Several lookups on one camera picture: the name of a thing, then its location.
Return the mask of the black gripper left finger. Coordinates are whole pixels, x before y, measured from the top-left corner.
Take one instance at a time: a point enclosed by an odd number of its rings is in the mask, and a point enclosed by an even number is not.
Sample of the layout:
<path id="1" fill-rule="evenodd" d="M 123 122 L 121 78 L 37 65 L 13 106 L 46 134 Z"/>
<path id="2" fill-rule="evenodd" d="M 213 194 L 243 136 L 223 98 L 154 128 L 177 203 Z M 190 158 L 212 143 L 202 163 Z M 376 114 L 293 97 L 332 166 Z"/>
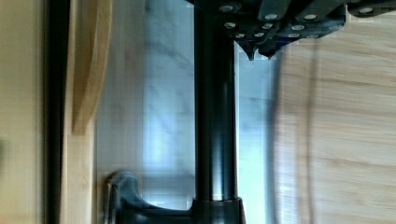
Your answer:
<path id="1" fill-rule="evenodd" d="M 277 0 L 219 0 L 218 14 L 226 34 L 251 61 L 256 52 L 267 58 L 276 54 L 280 29 Z"/>

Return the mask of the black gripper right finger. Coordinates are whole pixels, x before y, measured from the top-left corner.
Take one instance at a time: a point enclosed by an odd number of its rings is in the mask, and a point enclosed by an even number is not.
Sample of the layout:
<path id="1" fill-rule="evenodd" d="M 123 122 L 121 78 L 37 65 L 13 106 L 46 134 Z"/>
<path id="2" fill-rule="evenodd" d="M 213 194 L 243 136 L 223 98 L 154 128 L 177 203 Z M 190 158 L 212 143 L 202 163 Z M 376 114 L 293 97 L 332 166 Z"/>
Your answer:
<path id="1" fill-rule="evenodd" d="M 370 18 L 395 10 L 395 0 L 262 0 L 258 19 L 273 24 L 259 53 L 268 58 L 302 38 L 321 38 L 342 29 L 347 13 Z"/>

